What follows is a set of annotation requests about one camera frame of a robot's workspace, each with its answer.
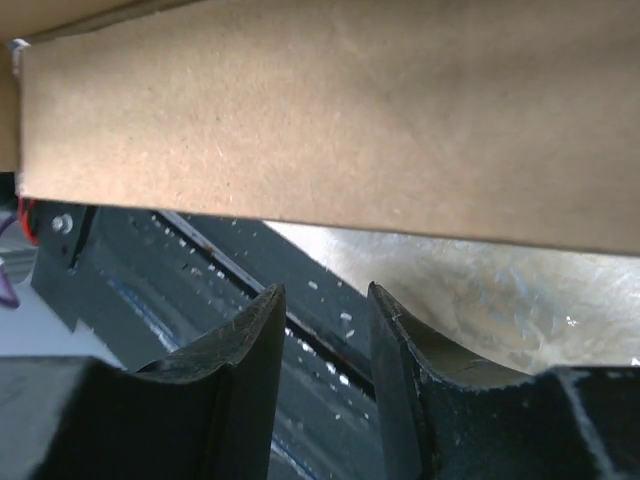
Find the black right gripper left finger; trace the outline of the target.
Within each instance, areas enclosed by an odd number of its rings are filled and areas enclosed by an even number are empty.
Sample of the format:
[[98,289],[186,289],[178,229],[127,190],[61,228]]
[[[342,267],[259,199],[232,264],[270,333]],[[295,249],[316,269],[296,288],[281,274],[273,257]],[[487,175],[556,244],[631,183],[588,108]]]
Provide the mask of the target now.
[[136,372],[82,356],[1,361],[5,479],[264,479],[286,323],[281,285]]

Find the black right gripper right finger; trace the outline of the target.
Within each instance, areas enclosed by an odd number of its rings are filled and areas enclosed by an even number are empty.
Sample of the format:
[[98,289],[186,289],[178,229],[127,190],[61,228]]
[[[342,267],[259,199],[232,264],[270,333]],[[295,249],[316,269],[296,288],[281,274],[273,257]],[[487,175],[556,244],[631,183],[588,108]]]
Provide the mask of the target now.
[[635,479],[639,370],[488,361],[368,289],[371,368],[390,479]]

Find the brown cardboard box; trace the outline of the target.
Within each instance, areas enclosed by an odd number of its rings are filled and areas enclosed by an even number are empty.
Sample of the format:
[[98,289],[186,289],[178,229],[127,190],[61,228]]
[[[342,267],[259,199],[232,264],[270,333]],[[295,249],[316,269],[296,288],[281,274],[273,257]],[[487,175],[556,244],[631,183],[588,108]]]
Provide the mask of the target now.
[[37,199],[639,251],[635,1],[5,1]]

